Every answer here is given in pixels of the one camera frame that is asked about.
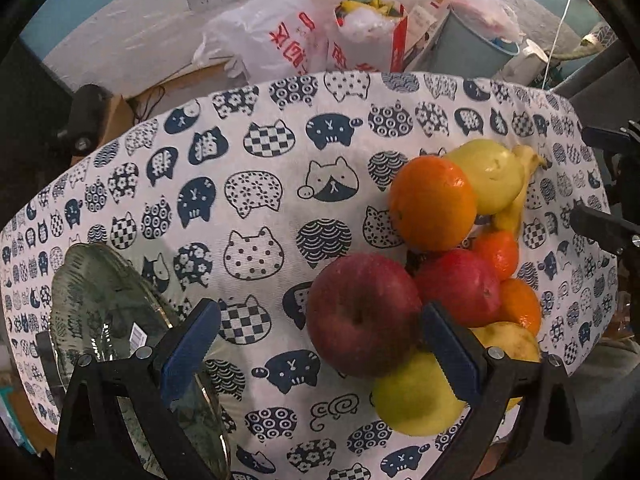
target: white tablecloth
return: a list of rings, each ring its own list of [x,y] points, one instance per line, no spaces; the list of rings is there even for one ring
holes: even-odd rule
[[[237,474],[420,478],[457,426],[425,438],[389,430],[371,382],[342,377],[314,352],[306,293],[342,254],[404,263],[386,205],[393,176],[423,151],[481,136],[530,144],[552,163],[529,186],[518,276],[541,300],[541,348],[572,372],[609,322],[617,275],[616,259],[568,224],[579,200],[609,211],[571,105],[487,80],[327,73],[219,92],[139,124],[13,218],[1,237],[4,314],[40,421],[55,430],[59,419],[34,344],[53,273],[69,245],[103,241],[182,315],[202,297],[226,302],[224,358],[209,367],[246,451]]]

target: metal screw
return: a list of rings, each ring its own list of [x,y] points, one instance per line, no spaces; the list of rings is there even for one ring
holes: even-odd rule
[[[562,360],[557,355],[551,354],[547,359],[553,366],[562,365]]]
[[[91,362],[91,356],[89,354],[82,354],[78,358],[78,366],[87,366]]]
[[[488,349],[487,353],[489,357],[493,359],[502,359],[504,357],[504,350],[499,346],[492,346]]]
[[[76,140],[76,150],[84,152],[89,147],[89,139],[86,137],[80,137]]]
[[[146,359],[153,352],[151,346],[141,346],[136,350],[136,357],[138,359]]]

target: gray bucket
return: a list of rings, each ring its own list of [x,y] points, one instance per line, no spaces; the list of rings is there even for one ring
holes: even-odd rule
[[[428,63],[427,71],[462,77],[493,77],[520,52],[515,43],[501,48],[467,27],[451,11]]]

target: orange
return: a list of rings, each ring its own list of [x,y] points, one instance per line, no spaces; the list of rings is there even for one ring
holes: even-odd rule
[[[500,284],[500,319],[517,323],[538,335],[542,322],[540,302],[533,289],[522,280],[509,278]]]
[[[471,250],[494,268],[501,282],[518,267],[518,243],[509,231],[484,231],[474,240]]]
[[[453,162],[423,155],[405,164],[391,183],[389,214],[412,249],[447,251],[473,227],[476,194]]]

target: white cord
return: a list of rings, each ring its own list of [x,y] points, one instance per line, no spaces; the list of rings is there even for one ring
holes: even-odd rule
[[[569,10],[569,4],[571,3],[571,0],[567,0],[566,1],[566,7],[564,8],[564,14],[562,15],[562,18],[560,18],[560,24],[558,25],[558,31],[556,32],[556,38],[554,39],[554,44],[551,47],[551,52],[549,53],[549,59],[546,62],[546,70],[545,70],[545,78],[542,81],[542,89],[545,89],[546,86],[546,78],[549,75],[549,66],[551,65],[551,56],[553,56],[554,54],[554,50],[556,49],[556,42],[558,41],[558,36],[560,36],[560,28],[562,27],[562,24],[564,23],[564,19],[566,18],[566,13]]]

